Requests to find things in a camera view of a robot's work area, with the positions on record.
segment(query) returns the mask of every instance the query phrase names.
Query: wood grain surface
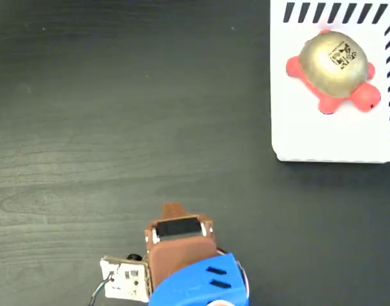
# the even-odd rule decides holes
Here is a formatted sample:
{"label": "wood grain surface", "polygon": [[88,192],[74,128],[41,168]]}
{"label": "wood grain surface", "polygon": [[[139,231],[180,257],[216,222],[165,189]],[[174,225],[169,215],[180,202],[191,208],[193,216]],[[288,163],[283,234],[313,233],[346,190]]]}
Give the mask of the wood grain surface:
{"label": "wood grain surface", "polygon": [[268,60],[263,0],[0,0],[0,306],[87,305],[166,201],[252,306],[390,306],[390,164],[277,162]]}

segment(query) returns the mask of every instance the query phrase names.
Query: white plate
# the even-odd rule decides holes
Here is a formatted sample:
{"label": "white plate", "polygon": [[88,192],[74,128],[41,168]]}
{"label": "white plate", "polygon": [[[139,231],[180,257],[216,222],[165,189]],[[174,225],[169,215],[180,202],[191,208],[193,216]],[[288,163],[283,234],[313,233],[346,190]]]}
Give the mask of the white plate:
{"label": "white plate", "polygon": [[[331,11],[338,3],[341,5],[336,17],[329,24]],[[352,15],[344,23],[349,7],[353,6]],[[314,23],[321,7],[324,9]],[[363,22],[358,23],[367,10]],[[285,20],[285,15],[289,15],[286,11],[291,12],[288,20]],[[270,23],[272,144],[278,159],[347,163],[390,161],[390,0],[339,0],[335,3],[272,0]],[[318,111],[317,97],[300,80],[286,74],[287,60],[298,55],[305,41],[322,29],[352,37],[374,64],[376,74],[370,82],[381,92],[382,101],[369,113],[360,112],[348,101],[336,113],[324,115]]]}

